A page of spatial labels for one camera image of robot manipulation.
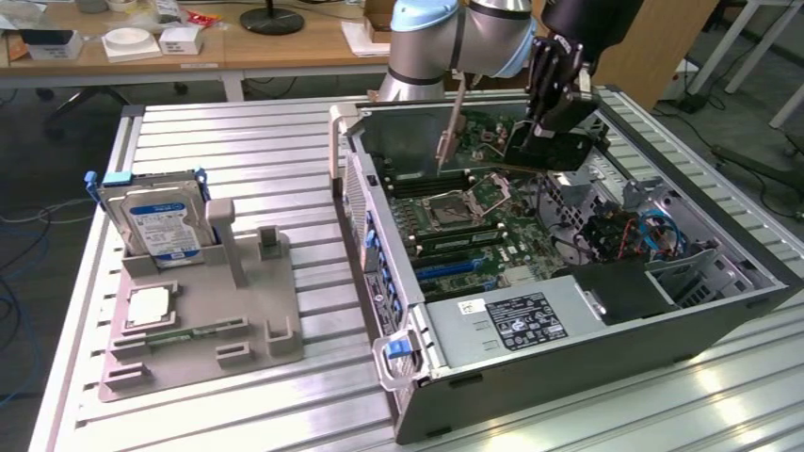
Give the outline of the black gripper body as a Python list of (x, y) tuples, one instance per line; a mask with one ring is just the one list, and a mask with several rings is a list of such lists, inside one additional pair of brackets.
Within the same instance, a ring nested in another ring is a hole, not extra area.
[(549, 0), (540, 17), (555, 34), (583, 45), (583, 60), (596, 63), (621, 43), (641, 5), (641, 0)]

